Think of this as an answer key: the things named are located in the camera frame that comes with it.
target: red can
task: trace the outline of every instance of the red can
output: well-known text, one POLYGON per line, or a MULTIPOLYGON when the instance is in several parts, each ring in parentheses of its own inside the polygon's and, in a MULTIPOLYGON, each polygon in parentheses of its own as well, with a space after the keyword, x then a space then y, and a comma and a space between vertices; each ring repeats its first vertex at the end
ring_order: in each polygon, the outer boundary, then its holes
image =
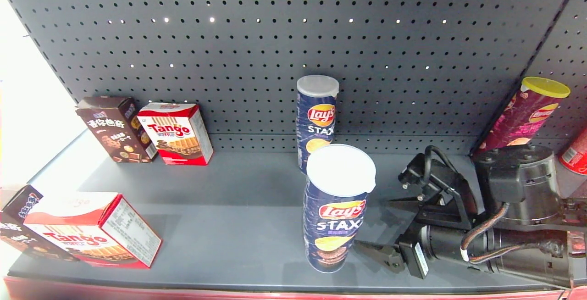
POLYGON ((558 157, 560 163, 580 175, 587 175, 587 128, 558 157))
POLYGON ((558 103, 570 94, 566 85, 541 77, 526 77, 476 154, 494 148, 528 143, 558 103))

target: yellow lid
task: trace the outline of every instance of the yellow lid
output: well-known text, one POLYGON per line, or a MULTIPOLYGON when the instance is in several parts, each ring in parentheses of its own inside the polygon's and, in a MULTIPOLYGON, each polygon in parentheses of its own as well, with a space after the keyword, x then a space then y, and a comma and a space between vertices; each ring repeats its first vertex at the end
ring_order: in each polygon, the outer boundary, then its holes
POLYGON ((556 99, 563 99, 570 95, 569 87, 555 80, 550 80, 543 77, 525 77, 524 80, 522 80, 522 85, 528 87, 528 89, 534 91, 535 93, 554 97, 556 99))

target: chip can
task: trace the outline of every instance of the chip can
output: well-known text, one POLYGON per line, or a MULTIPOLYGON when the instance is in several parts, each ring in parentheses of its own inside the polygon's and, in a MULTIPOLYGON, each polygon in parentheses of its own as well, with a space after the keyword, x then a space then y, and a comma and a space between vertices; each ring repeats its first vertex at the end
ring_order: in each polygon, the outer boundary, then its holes
POLYGON ((476 154, 510 145, 528 143, 570 94, 566 85, 542 77, 526 77, 520 90, 495 122, 476 154))
POLYGON ((342 268, 363 223, 375 173, 373 160, 350 145, 327 145, 308 158, 304 243, 308 262, 319 272, 342 268))
POLYGON ((298 80, 298 166, 306 174, 308 156, 334 139, 338 81, 328 76, 304 76, 298 80))
POLYGON ((580 175, 587 175, 587 128, 558 157, 558 160, 568 170, 580 175))

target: purple chip can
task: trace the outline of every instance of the purple chip can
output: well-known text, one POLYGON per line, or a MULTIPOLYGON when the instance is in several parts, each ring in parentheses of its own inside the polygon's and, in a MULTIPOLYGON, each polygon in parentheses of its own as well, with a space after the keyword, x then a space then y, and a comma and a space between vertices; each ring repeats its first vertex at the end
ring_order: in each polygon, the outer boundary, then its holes
POLYGON ((342 268, 375 187, 375 164, 358 148, 332 144, 308 158, 304 190, 306 257, 319 272, 342 268))
POLYGON ((306 174, 308 156, 334 139, 338 81, 328 76, 304 76, 298 80, 298 166, 306 174))

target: snack box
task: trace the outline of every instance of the snack box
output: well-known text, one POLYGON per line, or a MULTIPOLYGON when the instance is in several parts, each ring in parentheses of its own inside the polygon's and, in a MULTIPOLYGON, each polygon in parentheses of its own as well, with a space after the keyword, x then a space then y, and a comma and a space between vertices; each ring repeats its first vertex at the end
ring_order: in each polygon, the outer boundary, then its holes
POLYGON ((118 193, 44 197, 25 226, 94 267, 150 268, 162 242, 118 193))
POLYGON ((168 165, 205 166, 213 149, 197 104, 149 103, 138 120, 168 165))
POLYGON ((31 208, 42 197, 43 195, 29 184, 0 187, 0 239, 34 258, 79 261, 23 225, 31 208))
POLYGON ((94 133, 115 162, 151 162, 155 145, 137 119, 138 108, 130 97, 86 97, 76 113, 94 133))

